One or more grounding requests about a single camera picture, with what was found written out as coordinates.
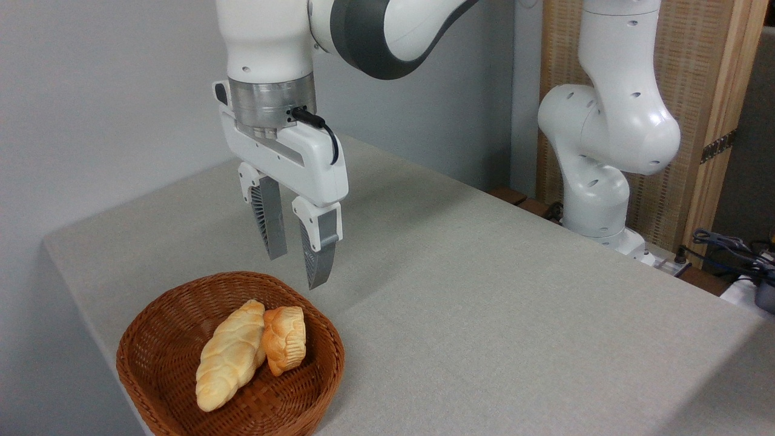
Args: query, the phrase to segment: metal hinge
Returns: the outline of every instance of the metal hinge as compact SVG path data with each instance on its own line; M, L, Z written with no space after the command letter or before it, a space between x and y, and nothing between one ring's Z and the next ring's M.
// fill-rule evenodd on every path
M702 149L702 160L700 161L700 164L710 161L712 158L723 153L726 149L732 147L735 143L736 134L737 129L734 129L723 137L713 141L713 144L706 145L705 148Z

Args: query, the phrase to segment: black cable bundle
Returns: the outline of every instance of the black cable bundle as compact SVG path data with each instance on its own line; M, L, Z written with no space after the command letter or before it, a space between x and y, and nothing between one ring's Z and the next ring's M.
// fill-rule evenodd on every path
M679 254L690 253L709 265L724 270L721 275L743 275L745 277L740 279L752 282L765 281L775 285L775 262L751 250L740 238L717 234L706 229L696 229L692 241L695 244L707 245L708 254L704 256L685 245L680 246ZM741 261L742 265L730 265L719 260L718 254L720 253L731 255L734 259Z

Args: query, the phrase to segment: table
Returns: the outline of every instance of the table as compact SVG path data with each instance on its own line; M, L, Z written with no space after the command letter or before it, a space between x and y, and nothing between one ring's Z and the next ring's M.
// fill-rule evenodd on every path
M328 283L269 262L230 161L45 245L111 367L162 292L252 270L337 327L319 434L775 434L775 324L433 171L343 137L350 194Z

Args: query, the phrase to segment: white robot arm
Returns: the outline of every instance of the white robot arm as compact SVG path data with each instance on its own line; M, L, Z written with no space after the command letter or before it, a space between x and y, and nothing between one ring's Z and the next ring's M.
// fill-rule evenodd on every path
M594 87L558 86L539 109L563 174L563 225L647 264L643 238L625 228L622 171L661 171L680 145L654 77L659 10L660 0L585 0L579 60Z
M312 52L338 54L379 79L414 71L476 0L216 0L226 81L214 84L243 198L270 258L287 252L279 184L298 194L308 284L329 277L343 238L343 153L315 115Z
M229 147L244 161L243 197L276 258L286 252L279 184L298 194L293 207L310 288L331 272L343 237L339 201L348 192L336 135L314 115L313 50L375 78L401 78L476 2L216 0L229 79L214 90ZM632 245L624 224L629 187L616 168L660 171L680 139L654 79L659 7L660 0L585 0L580 59L595 86L555 88L539 112L563 169L563 224L627 254L640 250L640 257L641 247L622 248Z

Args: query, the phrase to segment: braided bread roll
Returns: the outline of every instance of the braided bread roll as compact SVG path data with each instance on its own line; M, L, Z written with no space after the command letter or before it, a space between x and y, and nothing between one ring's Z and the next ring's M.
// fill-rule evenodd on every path
M196 372L196 401L210 412L226 404L264 363L261 346L264 305L252 299L234 311L201 351Z
M263 315L267 328L261 346L267 352L267 364L276 377L301 364L307 355L307 330L301 307L282 306Z

